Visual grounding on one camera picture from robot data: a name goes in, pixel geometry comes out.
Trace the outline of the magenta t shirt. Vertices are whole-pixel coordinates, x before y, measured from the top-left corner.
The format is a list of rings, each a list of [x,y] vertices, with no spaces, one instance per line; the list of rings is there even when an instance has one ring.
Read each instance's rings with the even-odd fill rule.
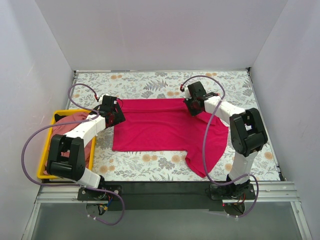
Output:
[[[125,121],[114,127],[116,152],[186,151],[187,166],[204,178],[223,156],[228,127],[211,114],[192,116],[181,98],[125,99]]]

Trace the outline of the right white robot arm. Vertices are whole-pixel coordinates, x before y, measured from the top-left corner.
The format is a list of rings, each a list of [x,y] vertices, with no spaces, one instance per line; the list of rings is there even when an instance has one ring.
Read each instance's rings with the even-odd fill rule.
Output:
[[[180,85],[184,103],[192,116],[205,112],[211,114],[209,124],[214,117],[218,117],[229,125],[231,144],[235,150],[234,161],[227,182],[217,185],[226,186],[227,195],[237,199],[245,192],[243,184],[250,181],[253,161],[268,142],[268,136],[258,109],[244,109],[225,101],[226,91],[221,90],[221,96],[206,92],[199,81]]]

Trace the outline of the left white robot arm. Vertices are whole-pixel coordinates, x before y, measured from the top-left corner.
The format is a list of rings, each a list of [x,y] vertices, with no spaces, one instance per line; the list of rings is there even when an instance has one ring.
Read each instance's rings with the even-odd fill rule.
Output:
[[[103,199],[107,193],[106,187],[100,183],[102,177],[86,167],[85,147],[100,132],[125,120],[117,97],[100,97],[98,106],[73,129],[51,137],[47,173],[89,187],[89,194],[95,200]]]

